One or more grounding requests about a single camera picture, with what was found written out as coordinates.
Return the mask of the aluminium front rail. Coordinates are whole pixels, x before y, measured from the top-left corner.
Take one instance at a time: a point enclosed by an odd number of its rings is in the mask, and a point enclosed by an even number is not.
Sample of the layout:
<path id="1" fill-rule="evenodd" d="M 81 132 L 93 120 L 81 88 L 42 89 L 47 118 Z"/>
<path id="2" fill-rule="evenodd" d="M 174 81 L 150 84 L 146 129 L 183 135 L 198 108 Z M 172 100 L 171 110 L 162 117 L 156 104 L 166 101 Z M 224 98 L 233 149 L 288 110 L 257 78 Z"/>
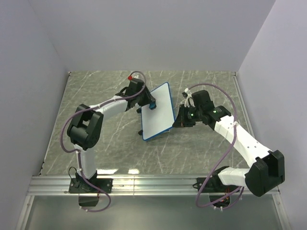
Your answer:
<path id="1" fill-rule="evenodd" d="M 110 196 L 194 196 L 197 189 L 192 185 L 200 174 L 113 174 L 99 175 L 112 178 Z M 28 196 L 77 196 L 70 193 L 71 179 L 65 175 L 34 176 L 27 190 Z"/>

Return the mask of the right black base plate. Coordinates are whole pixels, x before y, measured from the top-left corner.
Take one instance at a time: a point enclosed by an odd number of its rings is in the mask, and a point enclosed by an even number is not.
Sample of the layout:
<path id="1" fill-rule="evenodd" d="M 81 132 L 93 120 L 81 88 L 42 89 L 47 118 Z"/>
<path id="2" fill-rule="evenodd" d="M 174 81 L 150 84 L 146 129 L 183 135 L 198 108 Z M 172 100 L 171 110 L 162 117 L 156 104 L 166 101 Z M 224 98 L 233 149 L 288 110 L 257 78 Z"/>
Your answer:
<path id="1" fill-rule="evenodd" d="M 196 183 L 192 185 L 194 189 L 200 191 L 202 184 L 204 183 L 206 177 L 196 178 Z M 210 177 L 205 187 L 202 190 L 202 193 L 222 193 L 227 191 L 228 186 L 222 184 L 219 177 Z"/>

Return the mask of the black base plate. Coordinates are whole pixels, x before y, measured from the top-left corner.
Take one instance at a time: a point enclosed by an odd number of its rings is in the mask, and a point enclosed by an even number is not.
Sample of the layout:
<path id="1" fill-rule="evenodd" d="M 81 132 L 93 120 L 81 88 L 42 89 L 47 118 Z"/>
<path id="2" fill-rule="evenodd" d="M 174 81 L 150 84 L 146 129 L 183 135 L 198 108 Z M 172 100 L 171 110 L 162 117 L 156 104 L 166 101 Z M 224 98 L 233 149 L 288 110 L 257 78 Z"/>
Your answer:
<path id="1" fill-rule="evenodd" d="M 204 183 L 206 177 L 196 178 L 196 183 L 192 185 L 194 189 L 200 191 L 202 184 Z M 202 193 L 222 193 L 227 191 L 228 186 L 222 184 L 219 177 L 210 177 L 205 187 L 202 190 Z"/>
<path id="2" fill-rule="evenodd" d="M 97 181 L 93 182 L 93 185 L 109 194 L 112 190 L 113 179 L 97 179 Z M 86 183 L 83 178 L 72 178 L 68 192 L 70 194 L 100 193 L 99 190 Z"/>

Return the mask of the blue framed whiteboard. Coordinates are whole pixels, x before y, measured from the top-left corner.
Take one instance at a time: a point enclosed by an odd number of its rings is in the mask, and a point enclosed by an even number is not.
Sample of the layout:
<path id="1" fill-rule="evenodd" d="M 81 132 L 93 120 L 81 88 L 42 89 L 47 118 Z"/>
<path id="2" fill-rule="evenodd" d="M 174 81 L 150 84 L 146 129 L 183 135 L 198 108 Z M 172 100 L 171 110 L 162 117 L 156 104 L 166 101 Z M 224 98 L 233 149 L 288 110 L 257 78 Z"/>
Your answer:
<path id="1" fill-rule="evenodd" d="M 151 91 L 156 108 L 141 107 L 142 139 L 148 141 L 172 128 L 175 121 L 170 85 L 165 82 Z"/>

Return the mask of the right side aluminium rail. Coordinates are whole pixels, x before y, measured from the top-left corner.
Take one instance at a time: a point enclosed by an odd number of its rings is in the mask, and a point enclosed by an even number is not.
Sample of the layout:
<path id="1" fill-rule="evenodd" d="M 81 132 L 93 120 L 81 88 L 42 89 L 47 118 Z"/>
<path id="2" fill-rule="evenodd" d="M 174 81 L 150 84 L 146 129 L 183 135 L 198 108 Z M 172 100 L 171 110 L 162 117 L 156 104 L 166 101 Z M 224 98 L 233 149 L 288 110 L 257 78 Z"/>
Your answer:
<path id="1" fill-rule="evenodd" d="M 248 112 L 247 112 L 247 109 L 246 109 L 246 106 L 245 106 L 245 103 L 244 103 L 242 92 L 240 90 L 239 83 L 238 83 L 238 80 L 237 80 L 237 72 L 232 71 L 231 74 L 232 74 L 232 77 L 233 77 L 233 80 L 234 80 L 234 83 L 235 83 L 235 86 L 236 86 L 236 91 L 237 91 L 238 96 L 239 96 L 240 104 L 241 104 L 241 107 L 242 107 L 242 110 L 243 110 L 243 115 L 244 115 L 244 118 L 245 118 L 245 121 L 246 121 L 246 124 L 247 124 L 247 128 L 248 128 L 248 132 L 252 135 L 252 137 L 255 137 L 253 129 L 252 129 L 252 125 L 251 125 L 251 122 L 250 122 L 250 119 L 249 119 L 249 116 L 248 116 Z"/>

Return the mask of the blue whiteboard eraser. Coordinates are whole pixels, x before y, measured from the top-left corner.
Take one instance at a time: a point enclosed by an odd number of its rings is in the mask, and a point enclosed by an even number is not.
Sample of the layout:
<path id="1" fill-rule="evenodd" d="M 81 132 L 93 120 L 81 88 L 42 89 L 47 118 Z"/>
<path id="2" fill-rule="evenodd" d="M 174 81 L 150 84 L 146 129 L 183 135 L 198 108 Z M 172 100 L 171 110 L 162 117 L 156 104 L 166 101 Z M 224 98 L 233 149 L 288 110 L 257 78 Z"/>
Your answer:
<path id="1" fill-rule="evenodd" d="M 156 108 L 156 102 L 151 102 L 150 104 L 149 104 L 149 109 L 150 110 L 153 110 L 153 109 L 155 109 Z"/>

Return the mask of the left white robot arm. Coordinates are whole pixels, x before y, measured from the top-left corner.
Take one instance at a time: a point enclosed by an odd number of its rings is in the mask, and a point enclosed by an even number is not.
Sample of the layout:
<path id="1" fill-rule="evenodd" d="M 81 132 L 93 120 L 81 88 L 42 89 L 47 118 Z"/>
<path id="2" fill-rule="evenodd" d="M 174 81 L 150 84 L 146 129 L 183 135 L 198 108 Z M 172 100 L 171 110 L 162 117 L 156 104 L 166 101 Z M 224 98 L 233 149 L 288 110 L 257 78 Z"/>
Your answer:
<path id="1" fill-rule="evenodd" d="M 92 148 L 100 138 L 103 122 L 135 105 L 140 107 L 147 105 L 153 110 L 156 108 L 156 99 L 143 80 L 131 77 L 129 85 L 112 98 L 97 105 L 81 104 L 77 107 L 67 129 L 67 135 L 77 152 L 77 173 L 83 177 L 80 187 L 85 192 L 91 193 L 97 187 L 97 180 L 93 178 L 96 175 L 96 167 Z"/>

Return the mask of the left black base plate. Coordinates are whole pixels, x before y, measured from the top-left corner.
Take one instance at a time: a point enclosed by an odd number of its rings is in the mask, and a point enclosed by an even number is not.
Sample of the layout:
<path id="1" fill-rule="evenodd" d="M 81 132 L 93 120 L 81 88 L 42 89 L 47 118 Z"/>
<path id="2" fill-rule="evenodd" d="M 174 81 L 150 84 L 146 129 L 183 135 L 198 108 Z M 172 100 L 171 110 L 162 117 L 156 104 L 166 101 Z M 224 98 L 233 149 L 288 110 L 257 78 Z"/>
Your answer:
<path id="1" fill-rule="evenodd" d="M 112 190 L 113 179 L 97 179 L 97 181 L 93 182 L 93 185 L 109 194 Z M 70 194 L 100 193 L 99 190 L 86 183 L 83 178 L 72 178 L 68 192 Z"/>

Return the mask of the aluminium rail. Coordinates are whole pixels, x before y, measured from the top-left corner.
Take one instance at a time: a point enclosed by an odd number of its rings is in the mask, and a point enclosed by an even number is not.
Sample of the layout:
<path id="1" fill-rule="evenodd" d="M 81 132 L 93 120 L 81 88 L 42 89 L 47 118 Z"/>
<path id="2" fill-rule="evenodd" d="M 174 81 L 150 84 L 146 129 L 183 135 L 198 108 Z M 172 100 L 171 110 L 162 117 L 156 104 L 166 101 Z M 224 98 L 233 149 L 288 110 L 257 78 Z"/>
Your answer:
<path id="1" fill-rule="evenodd" d="M 112 178 L 110 196 L 194 196 L 197 189 L 192 185 L 200 174 L 113 174 L 99 175 Z M 28 196 L 77 196 L 70 193 L 71 179 L 65 175 L 34 176 L 27 190 Z"/>
<path id="2" fill-rule="evenodd" d="M 253 129 L 252 129 L 252 125 L 251 125 L 251 122 L 250 122 L 250 119 L 249 119 L 249 116 L 248 116 L 248 112 L 247 112 L 247 109 L 246 109 L 246 106 L 245 106 L 245 103 L 244 103 L 242 92 L 240 90 L 239 83 L 238 83 L 238 80 L 237 80 L 237 72 L 232 71 L 231 74 L 232 74 L 232 77 L 233 77 L 233 80 L 234 80 L 234 83 L 235 83 L 235 86 L 236 86 L 236 91 L 237 91 L 238 96 L 239 96 L 240 104 L 241 104 L 241 107 L 242 107 L 242 110 L 243 110 L 243 115 L 244 115 L 244 118 L 245 118 L 245 121 L 246 121 L 246 124 L 247 124 L 247 128 L 248 128 L 248 132 L 252 135 L 252 137 L 255 137 Z"/>

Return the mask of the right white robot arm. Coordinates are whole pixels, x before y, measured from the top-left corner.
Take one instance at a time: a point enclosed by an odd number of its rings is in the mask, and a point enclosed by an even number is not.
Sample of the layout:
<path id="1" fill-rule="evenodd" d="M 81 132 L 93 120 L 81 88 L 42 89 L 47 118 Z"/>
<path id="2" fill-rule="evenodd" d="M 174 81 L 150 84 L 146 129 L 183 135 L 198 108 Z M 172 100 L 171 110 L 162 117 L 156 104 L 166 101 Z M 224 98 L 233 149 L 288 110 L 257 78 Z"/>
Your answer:
<path id="1" fill-rule="evenodd" d="M 211 176 L 202 182 L 202 188 L 222 192 L 228 186 L 247 187 L 253 195 L 260 197 L 285 181 L 284 155 L 254 139 L 225 107 L 203 111 L 201 107 L 182 104 L 173 127 L 192 127 L 196 122 L 208 125 L 224 137 L 248 165 L 246 169 L 214 166 Z"/>

